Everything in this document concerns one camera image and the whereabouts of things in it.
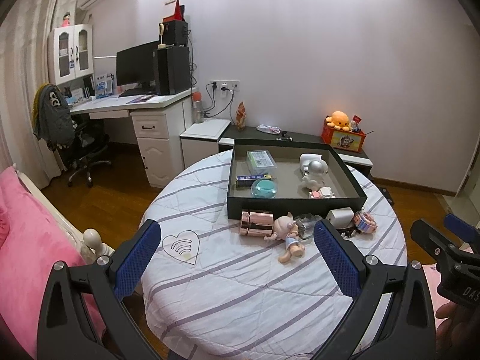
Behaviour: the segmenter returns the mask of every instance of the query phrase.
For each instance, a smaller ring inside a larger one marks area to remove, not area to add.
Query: gray jacket
[[[70,146],[75,139],[75,129],[68,103],[57,86],[49,84],[38,98],[38,120],[34,124],[35,137],[44,139],[50,150]]]

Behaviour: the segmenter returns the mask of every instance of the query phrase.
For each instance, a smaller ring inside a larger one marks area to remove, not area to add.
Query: orange storage box
[[[335,149],[360,152],[362,151],[362,145],[365,137],[366,135],[362,130],[360,130],[360,132],[335,130],[333,127],[328,127],[326,121],[323,122],[323,142],[328,143]]]

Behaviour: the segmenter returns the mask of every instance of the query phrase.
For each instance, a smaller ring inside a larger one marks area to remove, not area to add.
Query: round table
[[[344,296],[313,242],[302,258],[280,264],[281,241],[243,237],[227,219],[232,151],[192,165],[159,194],[143,220],[154,219],[162,243],[142,276],[148,326],[186,359],[309,359],[352,299]],[[406,266],[402,228],[392,207],[350,168],[378,223],[351,238],[364,254]],[[373,340],[390,295],[384,295],[361,341]]]

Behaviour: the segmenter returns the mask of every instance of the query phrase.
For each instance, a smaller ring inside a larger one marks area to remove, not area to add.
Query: orange octopus plush
[[[350,127],[349,117],[342,111],[333,112],[332,117],[327,117],[325,120],[327,121],[327,126],[333,127],[335,130],[352,130],[352,127]]]

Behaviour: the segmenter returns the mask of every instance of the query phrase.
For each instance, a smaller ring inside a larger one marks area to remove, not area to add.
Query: blue gripper pad
[[[462,221],[458,216],[453,214],[445,215],[443,218],[443,225],[452,233],[462,239],[463,242],[470,244],[475,241],[477,229]]]
[[[137,237],[133,237],[132,240],[126,242],[127,247],[130,246],[129,242],[133,241],[135,244],[123,259],[123,262],[115,274],[113,291],[118,300],[130,296],[134,292],[135,287],[140,281],[145,268],[147,268],[162,238],[160,225],[152,220],[146,221],[138,230],[137,234],[139,235],[138,239],[136,239]],[[113,261],[115,261],[115,254],[117,252],[122,253],[124,251],[121,250],[122,246],[123,244],[112,255]]]
[[[322,221],[315,224],[313,240],[342,293],[357,298],[362,291],[359,271]]]

